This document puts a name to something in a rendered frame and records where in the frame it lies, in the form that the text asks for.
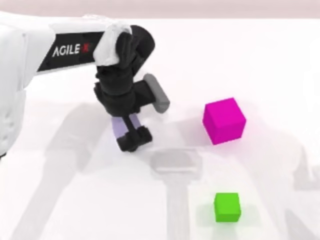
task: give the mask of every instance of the white background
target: white background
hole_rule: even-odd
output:
[[[119,151],[93,66],[35,77],[0,163],[0,239],[320,239],[320,21],[129,22],[156,40],[137,80],[171,100],[139,115],[154,142]],[[243,137],[212,146],[204,105],[230,97]],[[238,223],[215,223],[217,192],[239,193]]]

